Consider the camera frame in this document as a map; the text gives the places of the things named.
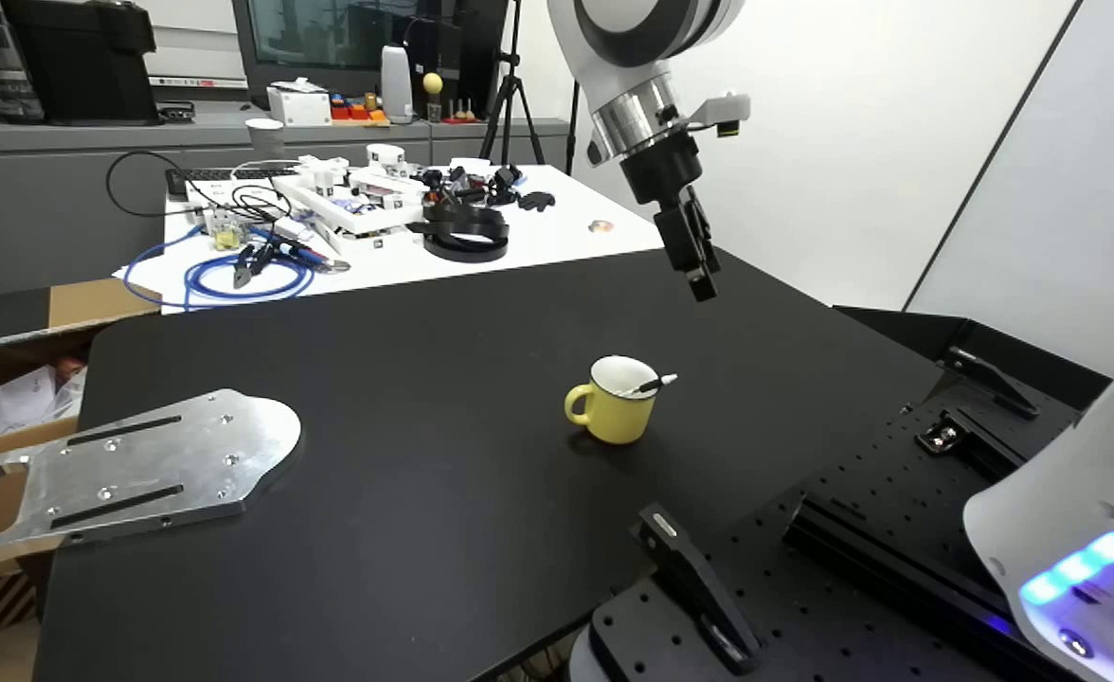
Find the metal plate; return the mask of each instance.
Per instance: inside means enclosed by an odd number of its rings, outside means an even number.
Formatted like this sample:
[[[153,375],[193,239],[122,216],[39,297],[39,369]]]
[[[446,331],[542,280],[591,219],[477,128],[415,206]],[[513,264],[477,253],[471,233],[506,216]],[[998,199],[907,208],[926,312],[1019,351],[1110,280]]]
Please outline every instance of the metal plate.
[[[912,435],[936,425],[940,411],[961,406],[1033,456],[1076,416],[1047,394],[1033,394],[1033,401],[1042,406],[1033,425],[1001,413],[972,386],[912,406],[878,425],[871,442],[859,442],[717,541],[705,541],[720,580],[734,589],[753,632],[765,642],[759,672],[741,680],[998,680],[966,652],[792,549],[785,536],[796,507],[808,495],[821,495],[864,517],[864,527],[932,574],[966,575],[956,564],[960,546],[966,546],[960,538],[960,507],[984,483],[956,460],[928,460]],[[591,647],[611,647],[615,680],[734,680],[652,580],[595,610],[591,632]]]
[[[270,398],[215,391],[73,439],[0,456],[25,466],[0,560],[58,549],[69,536],[175,525],[244,506],[300,442],[300,416]]]

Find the white table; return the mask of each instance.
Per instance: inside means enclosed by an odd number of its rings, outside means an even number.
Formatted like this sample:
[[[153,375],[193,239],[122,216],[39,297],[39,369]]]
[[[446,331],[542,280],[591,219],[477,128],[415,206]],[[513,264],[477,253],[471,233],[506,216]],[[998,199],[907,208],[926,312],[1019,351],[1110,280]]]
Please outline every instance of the white table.
[[[231,184],[199,184],[203,195],[226,199]],[[513,245],[499,261],[444,261],[426,250],[419,234],[391,233],[383,239],[342,239],[350,259],[350,272],[319,272],[303,297],[335,297],[335,293],[361,293],[361,288],[391,288],[391,283],[415,283],[415,280],[446,280],[446,278],[477,278],[477,272],[503,272],[503,268],[535,268],[557,261],[591,261],[615,253],[640,253],[659,250],[663,239],[657,224],[640,219],[638,214],[599,199],[595,189],[581,187],[575,180],[554,168],[523,168],[520,195],[545,189],[557,199],[549,214],[523,214],[520,206],[499,208],[513,224]],[[180,216],[180,206],[165,208],[162,239],[175,243],[193,224]],[[139,264],[124,264],[115,278],[127,280],[132,288],[162,297],[162,315],[180,315],[186,297],[191,312],[231,307],[222,301],[208,301],[199,293],[186,293],[186,272],[198,261],[220,259],[208,239],[191,239],[180,245],[162,250]],[[274,293],[290,280],[290,268],[270,264],[255,283],[244,293]],[[215,293],[235,293],[231,272],[215,272],[203,280]]]

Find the mug handle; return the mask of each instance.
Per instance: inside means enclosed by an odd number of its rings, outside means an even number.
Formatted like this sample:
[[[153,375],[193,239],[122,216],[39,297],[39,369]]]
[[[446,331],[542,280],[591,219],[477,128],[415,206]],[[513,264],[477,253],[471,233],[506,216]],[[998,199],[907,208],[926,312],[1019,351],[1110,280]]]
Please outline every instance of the mug handle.
[[[566,394],[566,416],[581,429],[591,425],[591,411],[586,411],[591,394],[595,394],[595,382],[571,386]]]

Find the floor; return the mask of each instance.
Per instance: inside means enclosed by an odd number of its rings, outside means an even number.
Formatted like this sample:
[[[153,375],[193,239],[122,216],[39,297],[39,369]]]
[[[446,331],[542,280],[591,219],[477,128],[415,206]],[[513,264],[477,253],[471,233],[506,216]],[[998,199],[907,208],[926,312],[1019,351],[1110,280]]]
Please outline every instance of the floor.
[[[0,632],[0,682],[34,680],[39,622],[24,622]]]

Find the black table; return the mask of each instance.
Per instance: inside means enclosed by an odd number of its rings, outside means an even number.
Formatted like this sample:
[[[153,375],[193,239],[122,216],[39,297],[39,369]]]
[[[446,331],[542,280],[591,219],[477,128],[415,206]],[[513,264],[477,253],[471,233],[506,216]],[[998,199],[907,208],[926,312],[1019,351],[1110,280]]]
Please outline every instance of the black table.
[[[59,549],[39,680],[472,680],[644,574],[644,506],[713,536],[936,378],[753,268],[698,307],[652,261],[101,334],[86,425],[237,386],[295,406],[308,447],[250,517]],[[559,416],[605,351],[682,375],[619,456]]]

